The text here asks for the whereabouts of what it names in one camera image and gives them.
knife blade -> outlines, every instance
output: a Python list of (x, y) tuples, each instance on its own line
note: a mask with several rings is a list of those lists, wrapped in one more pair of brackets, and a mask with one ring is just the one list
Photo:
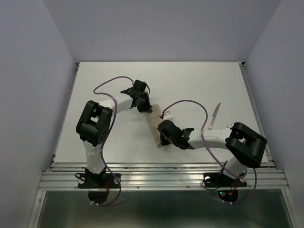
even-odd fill
[(218, 111), (219, 111), (220, 103), (217, 105), (217, 107), (214, 109), (213, 115), (212, 115), (212, 120), (209, 126), (208, 130), (211, 130), (215, 121), (215, 117), (217, 117)]

glass panel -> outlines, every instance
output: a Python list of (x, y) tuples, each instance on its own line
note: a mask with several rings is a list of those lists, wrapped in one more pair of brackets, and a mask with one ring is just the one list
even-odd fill
[[(242, 199), (248, 190), (239, 192)], [(49, 191), (40, 228), (289, 228), (280, 190), (257, 190), (240, 205), (222, 204), (217, 192), (122, 192), (108, 207), (91, 206), (85, 191)]]

beige object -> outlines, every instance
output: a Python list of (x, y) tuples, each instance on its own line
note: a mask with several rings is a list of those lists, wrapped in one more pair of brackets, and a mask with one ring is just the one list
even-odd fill
[(158, 104), (153, 104), (152, 112), (146, 114), (154, 136), (156, 147), (162, 146), (161, 133), (157, 130), (158, 125), (162, 122), (162, 119), (160, 118), (161, 115), (162, 111)]

wall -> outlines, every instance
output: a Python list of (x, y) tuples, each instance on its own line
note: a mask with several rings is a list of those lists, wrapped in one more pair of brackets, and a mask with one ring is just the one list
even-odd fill
[(244, 61), (280, 0), (44, 0), (76, 61)]
[(26, 227), (50, 165), (75, 62), (41, 0), (0, 7), (0, 227)]
[(304, 1), (283, 0), (246, 63), (269, 146), (304, 219)]

black mounting base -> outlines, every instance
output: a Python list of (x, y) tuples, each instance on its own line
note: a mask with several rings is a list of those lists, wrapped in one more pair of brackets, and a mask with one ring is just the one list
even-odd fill
[[(79, 189), (105, 189), (106, 188), (106, 183), (109, 181), (109, 189), (118, 189), (119, 185), (115, 178), (112, 176), (110, 173), (104, 173), (105, 178), (104, 181), (100, 183), (92, 182), (92, 181), (85, 181), (84, 183), (79, 183), (82, 182), (81, 180), (78, 182), (78, 188)], [(87, 178), (87, 175), (85, 173), (80, 173), (79, 174), (80, 178)], [(120, 179), (121, 174), (115, 173), (115, 176)]]
[(223, 181), (216, 172), (204, 173), (204, 184), (206, 188), (223, 188), (231, 187), (232, 183), (237, 182), (237, 187), (247, 187), (247, 182), (241, 182), (240, 179), (235, 179), (233, 182)]

